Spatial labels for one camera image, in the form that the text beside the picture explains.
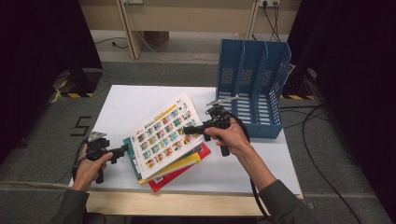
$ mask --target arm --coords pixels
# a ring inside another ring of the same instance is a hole
[[[213,138],[221,137],[222,141],[216,144],[227,146],[239,160],[276,223],[318,223],[312,212],[282,182],[276,180],[235,119],[231,119],[231,126],[226,130],[207,128],[205,133]]]
[[[111,159],[113,153],[107,153],[97,161],[82,161],[77,170],[76,179],[68,189],[62,200],[58,213],[49,223],[81,223],[85,212],[85,205],[88,201],[92,181],[99,176],[99,169],[106,168],[106,162]]]

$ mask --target person's left hand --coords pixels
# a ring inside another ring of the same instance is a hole
[[[87,145],[81,150],[81,155],[87,150]],[[106,162],[113,156],[112,152],[109,152],[102,156],[97,161],[84,160],[82,161],[77,169],[76,179],[71,189],[88,191],[91,188],[92,181],[96,180],[99,176],[99,170],[105,170]]]

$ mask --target yellow book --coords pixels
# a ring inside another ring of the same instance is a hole
[[[191,154],[190,156],[183,158],[179,161],[175,161],[174,163],[166,166],[165,168],[163,168],[160,172],[158,172],[154,177],[150,178],[150,179],[139,179],[139,184],[145,184],[147,182],[149,182],[150,180],[153,180],[157,177],[163,176],[163,175],[167,175],[170,174],[176,170],[182,169],[186,166],[190,166],[193,165],[195,163],[197,163],[198,161],[201,160],[201,157],[199,155],[198,152],[195,152],[193,154]]]

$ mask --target blue plastic file organizer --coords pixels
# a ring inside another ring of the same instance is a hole
[[[290,64],[285,42],[221,40],[217,99],[247,126],[250,137],[277,138],[283,124],[279,99]]]

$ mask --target red book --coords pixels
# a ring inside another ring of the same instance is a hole
[[[209,147],[207,147],[204,143],[202,143],[201,144],[201,150],[198,151],[198,154],[199,154],[199,156],[200,156],[200,158],[202,160],[207,155],[209,155],[210,152],[211,151],[210,151]],[[176,177],[178,177],[179,175],[183,174],[186,170],[190,169],[190,167],[192,167],[193,165],[186,166],[186,167],[181,168],[179,170],[176,170],[176,171],[174,171],[174,172],[172,172],[170,174],[163,175],[162,177],[150,180],[148,182],[148,184],[150,185],[150,187],[152,188],[152,190],[154,192],[157,192],[158,190],[163,188],[165,185],[167,185],[169,182],[174,180]]]

